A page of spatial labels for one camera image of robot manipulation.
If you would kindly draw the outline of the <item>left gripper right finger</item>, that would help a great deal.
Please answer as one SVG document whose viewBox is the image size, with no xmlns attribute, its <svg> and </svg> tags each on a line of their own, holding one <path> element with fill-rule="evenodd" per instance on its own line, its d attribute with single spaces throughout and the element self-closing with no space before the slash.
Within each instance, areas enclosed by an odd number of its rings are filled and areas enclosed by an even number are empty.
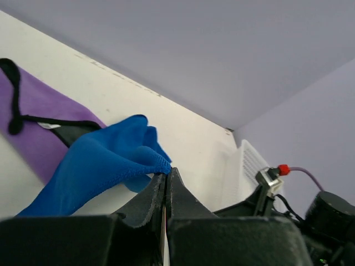
<svg viewBox="0 0 355 266">
<path fill-rule="evenodd" d="M 185 187 L 166 179 L 170 265 L 312 265 L 298 228 L 281 217 L 220 218 Z"/>
</svg>

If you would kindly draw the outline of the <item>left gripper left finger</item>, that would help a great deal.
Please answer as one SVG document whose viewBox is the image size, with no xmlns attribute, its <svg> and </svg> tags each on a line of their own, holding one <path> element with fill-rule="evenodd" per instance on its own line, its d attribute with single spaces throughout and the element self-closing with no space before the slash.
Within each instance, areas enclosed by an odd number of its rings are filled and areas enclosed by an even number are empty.
<svg viewBox="0 0 355 266">
<path fill-rule="evenodd" d="M 116 212 L 1 221 L 1 265 L 163 265 L 166 175 Z"/>
</svg>

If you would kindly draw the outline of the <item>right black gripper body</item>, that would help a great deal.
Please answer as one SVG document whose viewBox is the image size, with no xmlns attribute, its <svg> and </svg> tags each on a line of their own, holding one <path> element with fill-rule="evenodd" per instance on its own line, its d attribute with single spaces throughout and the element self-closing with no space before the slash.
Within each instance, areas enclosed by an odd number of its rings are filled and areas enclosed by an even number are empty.
<svg viewBox="0 0 355 266">
<path fill-rule="evenodd" d="M 284 196 L 262 198 L 258 186 L 244 201 L 215 214 L 287 218 L 300 230 L 313 265 L 354 265 L 354 206 L 333 193 L 318 192 L 301 218 Z"/>
</svg>

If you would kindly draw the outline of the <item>blue towel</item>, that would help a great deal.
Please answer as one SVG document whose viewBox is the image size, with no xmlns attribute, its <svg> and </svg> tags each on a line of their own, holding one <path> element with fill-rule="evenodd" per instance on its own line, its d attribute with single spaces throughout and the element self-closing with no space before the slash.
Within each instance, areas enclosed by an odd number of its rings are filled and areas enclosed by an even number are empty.
<svg viewBox="0 0 355 266">
<path fill-rule="evenodd" d="M 130 179 L 168 174 L 171 159 L 157 129 L 133 115 L 77 139 L 50 181 L 18 217 L 70 216 L 94 197 Z"/>
</svg>

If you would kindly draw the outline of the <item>purple towel black trim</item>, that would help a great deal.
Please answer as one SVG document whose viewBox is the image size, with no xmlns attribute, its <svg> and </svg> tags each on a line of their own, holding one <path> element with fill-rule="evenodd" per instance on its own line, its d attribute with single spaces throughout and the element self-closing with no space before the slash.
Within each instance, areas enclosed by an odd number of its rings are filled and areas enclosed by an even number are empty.
<svg viewBox="0 0 355 266">
<path fill-rule="evenodd" d="M 82 104 L 1 59 L 1 134 L 44 184 L 76 139 L 104 127 Z"/>
</svg>

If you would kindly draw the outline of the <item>white plastic basket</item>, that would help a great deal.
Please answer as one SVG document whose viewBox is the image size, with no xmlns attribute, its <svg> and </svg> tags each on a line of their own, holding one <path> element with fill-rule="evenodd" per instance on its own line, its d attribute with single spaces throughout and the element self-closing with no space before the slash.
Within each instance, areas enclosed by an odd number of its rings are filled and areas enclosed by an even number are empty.
<svg viewBox="0 0 355 266">
<path fill-rule="evenodd" d="M 221 195 L 221 208 L 214 212 L 219 217 L 273 216 L 274 197 L 266 196 L 255 180 L 257 172 L 270 167 L 247 141 L 226 163 Z"/>
</svg>

